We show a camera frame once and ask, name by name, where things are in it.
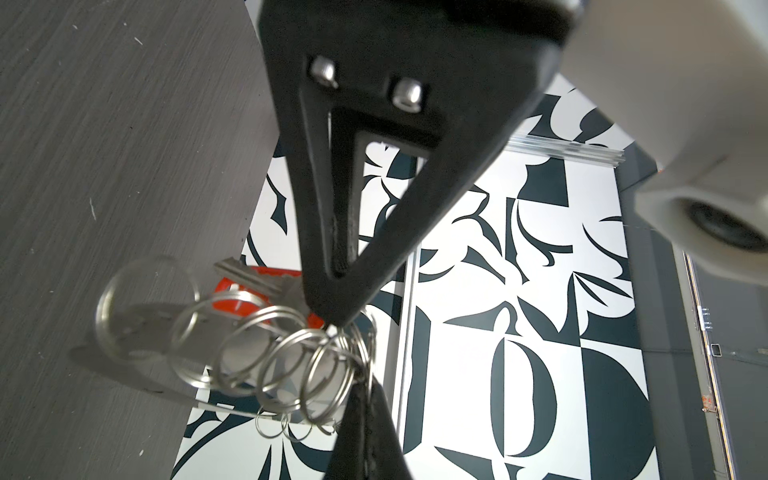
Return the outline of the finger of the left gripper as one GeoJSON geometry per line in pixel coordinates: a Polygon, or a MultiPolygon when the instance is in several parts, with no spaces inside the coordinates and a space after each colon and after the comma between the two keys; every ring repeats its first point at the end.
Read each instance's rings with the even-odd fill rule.
{"type": "Polygon", "coordinates": [[[559,70],[566,1],[266,1],[257,31],[310,310],[349,324],[498,157],[559,70]],[[425,163],[359,243],[366,147],[425,163]]]}

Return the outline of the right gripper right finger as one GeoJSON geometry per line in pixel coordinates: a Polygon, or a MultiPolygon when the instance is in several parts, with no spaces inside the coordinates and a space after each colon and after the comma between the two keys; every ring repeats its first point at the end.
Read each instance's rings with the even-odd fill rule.
{"type": "Polygon", "coordinates": [[[411,480],[383,388],[376,380],[367,405],[367,478],[411,480]]]}

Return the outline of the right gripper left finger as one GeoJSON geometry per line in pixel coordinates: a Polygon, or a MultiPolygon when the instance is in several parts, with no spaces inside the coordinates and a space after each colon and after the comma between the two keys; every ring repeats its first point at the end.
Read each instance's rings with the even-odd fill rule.
{"type": "Polygon", "coordinates": [[[367,390],[355,384],[349,394],[325,480],[366,479],[367,390]]]}

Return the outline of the silver metal key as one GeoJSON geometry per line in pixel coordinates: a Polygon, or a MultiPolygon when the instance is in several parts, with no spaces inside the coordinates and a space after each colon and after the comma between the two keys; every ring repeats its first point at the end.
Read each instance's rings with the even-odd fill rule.
{"type": "Polygon", "coordinates": [[[306,317],[311,314],[310,307],[306,303],[300,272],[276,272],[272,269],[261,273],[234,258],[216,262],[214,269],[234,283],[265,295],[271,305],[293,308],[306,317]]]}

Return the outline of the red key tag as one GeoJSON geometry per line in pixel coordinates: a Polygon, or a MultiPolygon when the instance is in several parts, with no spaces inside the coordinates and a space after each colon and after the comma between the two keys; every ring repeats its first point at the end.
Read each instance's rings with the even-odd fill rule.
{"type": "MultiPolygon", "coordinates": [[[[299,271],[262,266],[251,266],[251,269],[254,270],[259,276],[275,277],[283,284],[286,284],[285,289],[290,290],[291,293],[288,294],[287,297],[284,297],[283,295],[269,296],[260,290],[256,290],[249,286],[235,282],[228,276],[224,276],[220,280],[214,292],[219,293],[225,291],[246,291],[259,298],[263,303],[263,308],[273,305],[289,306],[307,317],[309,328],[322,329],[325,327],[323,320],[315,313],[313,313],[306,304],[303,293],[302,275],[299,271]]],[[[258,304],[243,300],[221,300],[214,302],[212,306],[214,310],[232,314],[237,317],[245,317],[251,315],[262,307],[258,304]]]]}

